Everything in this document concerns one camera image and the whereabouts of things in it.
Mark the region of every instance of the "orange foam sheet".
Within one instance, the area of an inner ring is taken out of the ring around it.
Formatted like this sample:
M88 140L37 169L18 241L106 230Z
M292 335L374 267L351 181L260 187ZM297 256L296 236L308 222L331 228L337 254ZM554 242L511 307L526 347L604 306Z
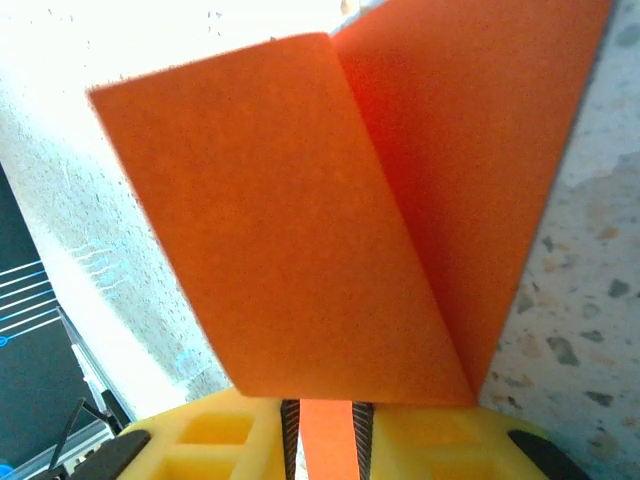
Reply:
M326 35L91 99L244 394L472 403Z
M389 0L334 39L476 392L610 4Z

